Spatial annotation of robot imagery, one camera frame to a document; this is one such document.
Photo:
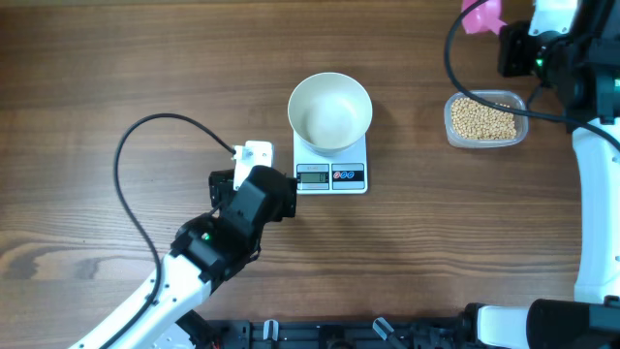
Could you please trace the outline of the pink plastic scoop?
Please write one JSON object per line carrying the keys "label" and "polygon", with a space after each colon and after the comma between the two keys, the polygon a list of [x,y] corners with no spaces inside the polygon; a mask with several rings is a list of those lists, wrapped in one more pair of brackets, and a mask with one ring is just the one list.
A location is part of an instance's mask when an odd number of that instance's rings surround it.
{"label": "pink plastic scoop", "polygon": [[502,1],[486,0],[462,19],[462,26],[467,34],[478,34],[490,31],[498,35],[501,28],[506,25],[506,23],[501,20],[501,15]]}

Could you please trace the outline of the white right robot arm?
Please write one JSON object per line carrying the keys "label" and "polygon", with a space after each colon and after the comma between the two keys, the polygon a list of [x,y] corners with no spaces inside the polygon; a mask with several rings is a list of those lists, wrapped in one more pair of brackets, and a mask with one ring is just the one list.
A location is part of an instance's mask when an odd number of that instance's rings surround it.
{"label": "white right robot arm", "polygon": [[563,113],[528,109],[572,135],[581,186],[581,255],[573,301],[526,307],[471,304],[478,345],[503,348],[616,348],[619,345],[619,3],[537,1],[531,20],[511,25],[489,1],[463,4],[500,39],[504,77],[536,75],[556,91]]}

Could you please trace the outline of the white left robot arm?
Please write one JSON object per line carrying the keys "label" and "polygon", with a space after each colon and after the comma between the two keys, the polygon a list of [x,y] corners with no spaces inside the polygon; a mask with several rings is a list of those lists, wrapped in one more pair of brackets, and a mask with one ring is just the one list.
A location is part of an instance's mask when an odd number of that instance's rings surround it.
{"label": "white left robot arm", "polygon": [[266,166],[233,185],[231,170],[210,174],[213,209],[179,228],[161,269],[76,348],[150,348],[182,316],[255,261],[264,226],[295,216],[297,179]]}

